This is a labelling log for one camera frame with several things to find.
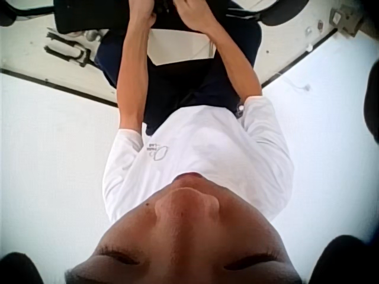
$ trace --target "black object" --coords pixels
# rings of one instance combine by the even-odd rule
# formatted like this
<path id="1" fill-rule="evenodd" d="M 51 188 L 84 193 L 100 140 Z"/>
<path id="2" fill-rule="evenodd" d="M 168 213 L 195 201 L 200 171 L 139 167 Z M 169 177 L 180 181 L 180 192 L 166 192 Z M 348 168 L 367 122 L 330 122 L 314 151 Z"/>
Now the black object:
<path id="1" fill-rule="evenodd" d="M 217 20 L 222 21 L 229 0 L 207 2 Z M 129 22 L 129 2 L 126 0 L 54 0 L 54 6 L 57 30 L 61 34 L 103 28 L 126 29 Z M 153 28 L 190 31 L 173 8 L 172 0 L 157 1 L 156 11 L 166 8 L 169 12 L 158 14 Z"/>
<path id="2" fill-rule="evenodd" d="M 43 284 L 34 263 L 22 253 L 10 253 L 0 260 L 0 281 L 14 284 Z"/>
<path id="3" fill-rule="evenodd" d="M 379 144 L 379 61 L 372 67 L 368 79 L 367 93 L 364 104 L 364 117 L 366 125 L 374 136 L 375 141 Z"/>
<path id="4" fill-rule="evenodd" d="M 233 6 L 230 0 L 207 0 L 218 21 L 223 22 L 225 16 L 255 19 L 265 25 L 283 24 L 307 5 L 309 0 L 277 0 L 262 11 L 246 11 L 240 6 Z M 54 0 L 54 6 L 29 10 L 16 9 L 0 0 L 0 25 L 8 27 L 19 18 L 30 19 L 42 15 L 55 15 L 57 30 L 61 34 L 75 31 L 109 29 L 125 29 L 129 21 L 128 0 Z M 156 0 L 155 12 L 158 14 L 153 28 L 167 30 L 190 29 L 180 19 L 172 0 Z"/>
<path id="5" fill-rule="evenodd" d="M 229 5 L 227 16 L 261 21 L 268 26 L 284 24 L 296 17 L 308 4 L 309 0 L 277 0 L 270 7 L 261 11 L 247 11 L 234 2 Z"/>
<path id="6" fill-rule="evenodd" d="M 91 65 L 97 68 L 96 64 L 91 60 L 92 51 L 86 48 L 85 46 L 83 46 L 82 44 L 73 40 L 65 40 L 64 38 L 61 38 L 60 36 L 53 33 L 48 33 L 46 37 L 51 38 L 51 40 L 59 41 L 67 46 L 71 46 L 72 48 L 79 50 L 80 54 L 78 56 L 68 56 L 68 55 L 59 53 L 56 50 L 51 49 L 49 46 L 45 46 L 44 48 L 46 53 L 52 56 L 58 57 L 67 62 L 72 62 L 74 64 L 77 64 L 80 67 Z"/>
<path id="7" fill-rule="evenodd" d="M 351 235 L 335 238 L 320 256 L 309 284 L 377 283 L 377 238 L 370 244 Z"/>
<path id="8" fill-rule="evenodd" d="M 0 27 L 9 27 L 16 20 L 30 20 L 52 13 L 54 13 L 54 6 L 23 10 L 14 8 L 6 0 L 0 0 Z"/>

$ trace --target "dark pants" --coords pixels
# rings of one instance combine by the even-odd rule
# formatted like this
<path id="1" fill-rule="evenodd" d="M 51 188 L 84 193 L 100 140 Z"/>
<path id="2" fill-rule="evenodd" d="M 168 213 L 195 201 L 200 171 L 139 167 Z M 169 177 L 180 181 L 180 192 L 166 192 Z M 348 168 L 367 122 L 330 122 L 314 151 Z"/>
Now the dark pants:
<path id="1" fill-rule="evenodd" d="M 259 24 L 227 18 L 225 30 L 251 65 L 262 40 Z M 102 40 L 95 62 L 113 87 L 117 85 L 125 34 L 110 31 Z M 152 135 L 177 109 L 196 105 L 224 107 L 237 114 L 240 98 L 233 89 L 218 52 L 213 59 L 155 66 L 147 60 L 149 87 L 144 122 Z"/>

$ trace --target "floor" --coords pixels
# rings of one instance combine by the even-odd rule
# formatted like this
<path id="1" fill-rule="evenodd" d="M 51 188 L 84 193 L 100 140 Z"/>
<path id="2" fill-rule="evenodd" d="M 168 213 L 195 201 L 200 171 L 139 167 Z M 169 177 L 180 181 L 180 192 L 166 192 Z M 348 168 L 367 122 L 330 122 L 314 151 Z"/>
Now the floor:
<path id="1" fill-rule="evenodd" d="M 52 0 L 9 0 L 19 8 L 50 5 Z M 273 0 L 236 0 L 249 10 L 259 10 Z M 353 0 L 310 0 L 304 11 L 279 27 L 262 26 L 263 40 L 256 62 L 256 72 L 263 83 L 286 67 L 306 51 L 309 44 L 316 44 L 331 31 L 329 14 L 332 7 L 341 3 L 352 4 Z M 317 29 L 322 20 L 324 28 Z M 102 73 L 92 66 L 81 68 L 54 58 L 44 52 L 49 43 L 47 27 L 54 28 L 52 16 L 17 22 L 9 28 L 0 29 L 1 67 L 33 78 L 88 93 L 115 102 L 115 90 L 110 87 Z M 88 46 L 85 39 L 78 41 Z M 153 30 L 149 41 L 149 56 L 156 64 L 178 62 L 210 57 L 209 40 L 204 35 L 175 31 Z M 96 50 L 98 44 L 91 44 Z"/>

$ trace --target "closed eye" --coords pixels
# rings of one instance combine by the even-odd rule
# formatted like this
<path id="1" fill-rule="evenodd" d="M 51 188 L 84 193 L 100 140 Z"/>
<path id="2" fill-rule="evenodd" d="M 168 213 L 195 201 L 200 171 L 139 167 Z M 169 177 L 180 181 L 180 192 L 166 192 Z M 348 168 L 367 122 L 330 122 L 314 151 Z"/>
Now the closed eye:
<path id="1" fill-rule="evenodd" d="M 108 247 L 103 247 L 100 249 L 98 255 L 100 256 L 108 256 L 116 259 L 118 262 L 127 264 L 127 265 L 138 265 L 139 262 L 132 259 L 127 253 L 124 253 L 120 250 L 110 249 Z"/>
<path id="2" fill-rule="evenodd" d="M 228 264 L 224 268 L 226 270 L 233 270 L 233 271 L 234 270 L 242 270 L 242 269 L 246 269 L 248 267 L 251 267 L 253 265 L 256 265 L 258 263 L 274 262 L 277 260 L 278 260 L 278 258 L 272 254 L 256 254 L 254 256 L 248 256 L 248 257 L 244 257 L 240 260 L 237 260 L 236 262 Z"/>

